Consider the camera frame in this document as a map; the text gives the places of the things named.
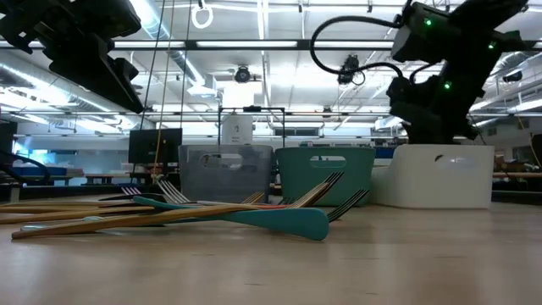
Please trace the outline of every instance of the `teal plastic bin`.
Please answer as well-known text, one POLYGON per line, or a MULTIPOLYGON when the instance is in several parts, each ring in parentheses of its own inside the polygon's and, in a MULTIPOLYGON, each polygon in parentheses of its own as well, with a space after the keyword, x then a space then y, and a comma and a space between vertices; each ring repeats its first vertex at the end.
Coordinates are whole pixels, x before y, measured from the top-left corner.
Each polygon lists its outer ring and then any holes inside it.
MULTIPOLYGON (((334 172, 344 172, 318 206, 336 207, 357 190, 369 190, 375 150, 368 147, 289 147, 276 151, 282 196, 299 198, 334 172)), ((358 205, 368 200, 366 196, 358 205)))

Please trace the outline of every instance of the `teal spatula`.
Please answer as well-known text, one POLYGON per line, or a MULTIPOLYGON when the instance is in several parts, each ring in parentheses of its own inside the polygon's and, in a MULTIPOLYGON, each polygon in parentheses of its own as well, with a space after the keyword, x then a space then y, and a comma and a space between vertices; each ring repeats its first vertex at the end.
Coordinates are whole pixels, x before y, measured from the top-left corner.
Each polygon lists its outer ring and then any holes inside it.
MULTIPOLYGON (((134 201, 161 209, 197 208, 157 202, 143 197, 134 197, 134 201)), ((277 230, 314 241, 323 240, 329 233, 329 221, 326 213, 317 208, 285 208, 277 210, 256 210, 226 213, 223 215, 197 218, 197 221, 225 220, 244 225, 254 225, 269 230, 277 230)))

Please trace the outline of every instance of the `white container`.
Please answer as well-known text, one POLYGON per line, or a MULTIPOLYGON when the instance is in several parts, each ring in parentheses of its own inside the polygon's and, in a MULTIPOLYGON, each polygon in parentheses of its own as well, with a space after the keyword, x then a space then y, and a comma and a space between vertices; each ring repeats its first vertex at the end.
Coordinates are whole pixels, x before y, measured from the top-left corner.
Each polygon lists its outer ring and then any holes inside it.
POLYGON ((403 145, 374 168, 371 203, 398 208, 489 208, 494 148, 403 145))

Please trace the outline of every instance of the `gray plastic bin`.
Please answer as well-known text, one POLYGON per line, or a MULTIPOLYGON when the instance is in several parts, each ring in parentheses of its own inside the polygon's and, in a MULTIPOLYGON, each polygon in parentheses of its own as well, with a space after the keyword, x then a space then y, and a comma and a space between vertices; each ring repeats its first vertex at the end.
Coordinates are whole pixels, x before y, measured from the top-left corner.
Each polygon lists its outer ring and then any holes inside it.
POLYGON ((273 148, 263 145, 182 145, 182 192, 191 200, 242 202, 257 191, 268 202, 273 148))

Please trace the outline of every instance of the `computer monitor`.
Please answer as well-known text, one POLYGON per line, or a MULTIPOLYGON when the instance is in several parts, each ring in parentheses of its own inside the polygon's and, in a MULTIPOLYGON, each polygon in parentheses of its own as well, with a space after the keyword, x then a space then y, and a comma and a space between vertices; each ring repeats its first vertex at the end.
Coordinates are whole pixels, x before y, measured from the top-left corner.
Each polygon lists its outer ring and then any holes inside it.
MULTIPOLYGON (((164 129, 160 134, 158 163, 178 163, 179 146, 182 144, 182 129, 164 129)), ((133 130, 130 132, 128 162, 153 164, 156 160, 158 130, 133 130)))

